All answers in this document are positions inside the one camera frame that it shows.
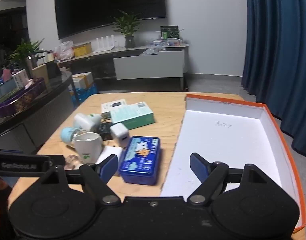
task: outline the plastic bag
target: plastic bag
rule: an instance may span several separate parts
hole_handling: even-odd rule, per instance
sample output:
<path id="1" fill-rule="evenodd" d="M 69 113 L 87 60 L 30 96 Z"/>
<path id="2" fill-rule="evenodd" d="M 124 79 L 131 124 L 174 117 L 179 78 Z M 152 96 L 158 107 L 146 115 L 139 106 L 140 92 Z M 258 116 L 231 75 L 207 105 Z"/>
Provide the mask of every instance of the plastic bag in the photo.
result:
<path id="1" fill-rule="evenodd" d="M 54 52 L 59 60 L 66 60 L 74 57 L 73 41 L 66 41 L 56 46 Z"/>
<path id="2" fill-rule="evenodd" d="M 140 56 L 145 56 L 145 55 L 156 55 L 159 51 L 161 50 L 166 50 L 164 47 L 161 45 L 158 46 L 150 46 L 146 51 L 144 51 Z"/>

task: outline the television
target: television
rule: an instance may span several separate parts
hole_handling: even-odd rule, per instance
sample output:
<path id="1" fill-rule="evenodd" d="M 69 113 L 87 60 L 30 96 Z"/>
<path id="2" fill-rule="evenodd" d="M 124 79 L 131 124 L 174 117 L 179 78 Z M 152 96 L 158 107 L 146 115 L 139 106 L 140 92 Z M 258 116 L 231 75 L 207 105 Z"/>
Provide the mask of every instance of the television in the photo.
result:
<path id="1" fill-rule="evenodd" d="M 165 0 L 55 0 L 59 39 L 115 22 L 119 11 L 138 14 L 138 19 L 165 18 Z"/>

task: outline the curtain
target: curtain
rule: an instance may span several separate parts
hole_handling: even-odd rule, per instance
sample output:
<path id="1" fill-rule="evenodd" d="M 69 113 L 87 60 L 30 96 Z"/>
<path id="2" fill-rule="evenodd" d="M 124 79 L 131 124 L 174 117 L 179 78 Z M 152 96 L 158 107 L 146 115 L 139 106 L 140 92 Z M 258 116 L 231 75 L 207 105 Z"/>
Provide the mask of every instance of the curtain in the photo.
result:
<path id="1" fill-rule="evenodd" d="M 306 155 L 306 0 L 247 0 L 242 86 Z"/>

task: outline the purple tray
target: purple tray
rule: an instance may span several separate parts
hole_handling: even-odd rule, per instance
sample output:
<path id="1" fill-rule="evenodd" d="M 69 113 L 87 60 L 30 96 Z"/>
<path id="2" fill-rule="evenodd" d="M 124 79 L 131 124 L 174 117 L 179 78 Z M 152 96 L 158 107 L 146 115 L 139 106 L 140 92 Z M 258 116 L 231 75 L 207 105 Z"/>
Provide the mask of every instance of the purple tray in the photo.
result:
<path id="1" fill-rule="evenodd" d="M 44 90 L 46 90 L 44 78 L 35 79 L 34 84 L 28 89 L 21 88 L 11 98 L 0 103 L 0 118 L 12 116 L 23 111 Z"/>

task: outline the handwritten number 3:25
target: handwritten number 3:25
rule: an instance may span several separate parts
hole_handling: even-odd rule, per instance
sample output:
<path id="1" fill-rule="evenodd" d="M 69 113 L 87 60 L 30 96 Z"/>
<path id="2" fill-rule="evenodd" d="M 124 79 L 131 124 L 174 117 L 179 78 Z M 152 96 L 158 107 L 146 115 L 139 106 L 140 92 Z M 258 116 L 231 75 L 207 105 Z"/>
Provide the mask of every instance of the handwritten number 3:25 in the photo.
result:
<path id="1" fill-rule="evenodd" d="M 231 125 L 227 124 L 227 123 L 220 123 L 219 121 L 216 121 L 216 123 L 217 123 L 217 126 L 223 126 L 223 127 L 227 127 L 227 128 L 231 127 Z"/>

